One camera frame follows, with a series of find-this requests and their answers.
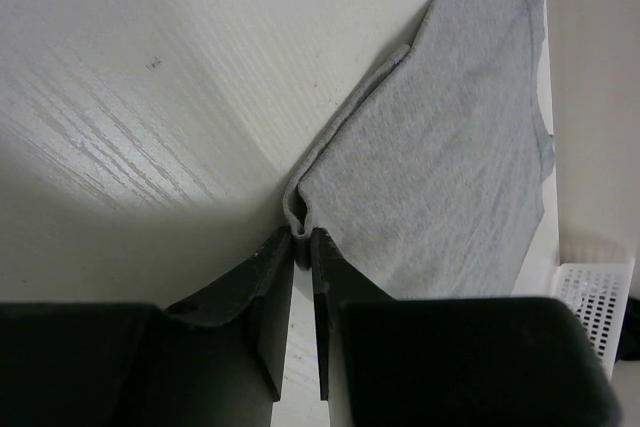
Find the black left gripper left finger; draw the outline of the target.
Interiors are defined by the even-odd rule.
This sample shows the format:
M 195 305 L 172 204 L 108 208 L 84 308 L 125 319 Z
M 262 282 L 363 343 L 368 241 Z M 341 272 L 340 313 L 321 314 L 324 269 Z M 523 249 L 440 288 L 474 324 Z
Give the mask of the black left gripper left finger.
M 282 392 L 293 240 L 167 308 L 5 303 L 5 426 L 267 426 Z

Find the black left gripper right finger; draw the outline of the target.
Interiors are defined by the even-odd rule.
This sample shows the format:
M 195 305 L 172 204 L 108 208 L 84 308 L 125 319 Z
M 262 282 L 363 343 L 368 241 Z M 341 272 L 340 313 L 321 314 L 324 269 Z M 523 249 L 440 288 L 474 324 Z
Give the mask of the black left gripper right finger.
M 396 300 L 310 240 L 320 392 L 334 426 L 617 426 L 571 310 L 549 297 Z

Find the grey tank top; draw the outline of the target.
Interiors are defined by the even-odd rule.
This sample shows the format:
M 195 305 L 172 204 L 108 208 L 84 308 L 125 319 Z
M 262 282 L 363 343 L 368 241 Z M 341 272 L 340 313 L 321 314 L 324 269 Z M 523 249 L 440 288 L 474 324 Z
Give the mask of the grey tank top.
M 315 229 L 401 299 L 511 293 L 554 151 L 538 103 L 544 0 L 430 0 L 335 114 L 283 198 L 300 265 Z

